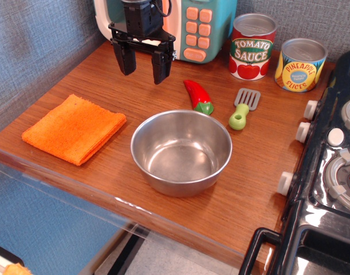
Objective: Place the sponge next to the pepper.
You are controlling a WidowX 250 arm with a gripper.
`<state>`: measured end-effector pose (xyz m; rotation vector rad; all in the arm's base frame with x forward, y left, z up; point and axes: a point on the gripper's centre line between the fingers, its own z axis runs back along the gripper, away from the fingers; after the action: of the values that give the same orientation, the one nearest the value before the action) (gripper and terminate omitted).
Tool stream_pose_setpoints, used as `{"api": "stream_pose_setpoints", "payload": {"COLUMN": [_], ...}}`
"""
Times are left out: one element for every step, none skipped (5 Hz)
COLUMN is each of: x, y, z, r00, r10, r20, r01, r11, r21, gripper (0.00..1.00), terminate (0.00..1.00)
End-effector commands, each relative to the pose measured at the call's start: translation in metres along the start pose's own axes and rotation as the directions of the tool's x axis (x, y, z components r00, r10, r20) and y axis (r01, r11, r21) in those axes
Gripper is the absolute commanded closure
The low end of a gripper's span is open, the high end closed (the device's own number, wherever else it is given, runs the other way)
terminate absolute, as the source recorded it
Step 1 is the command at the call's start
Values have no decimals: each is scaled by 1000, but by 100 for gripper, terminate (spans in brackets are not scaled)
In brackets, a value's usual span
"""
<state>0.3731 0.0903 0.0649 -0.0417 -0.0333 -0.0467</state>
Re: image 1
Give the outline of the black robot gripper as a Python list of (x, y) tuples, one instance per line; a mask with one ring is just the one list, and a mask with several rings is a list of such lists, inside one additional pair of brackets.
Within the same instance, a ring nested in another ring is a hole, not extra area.
[(169, 75), (176, 57), (175, 37), (163, 29), (164, 18), (171, 15), (172, 2), (167, 10), (162, 1), (122, 1), (123, 22), (111, 22), (112, 45), (121, 72), (127, 76), (136, 70), (136, 50), (148, 50), (145, 40), (159, 41), (152, 52), (154, 83), (160, 84)]

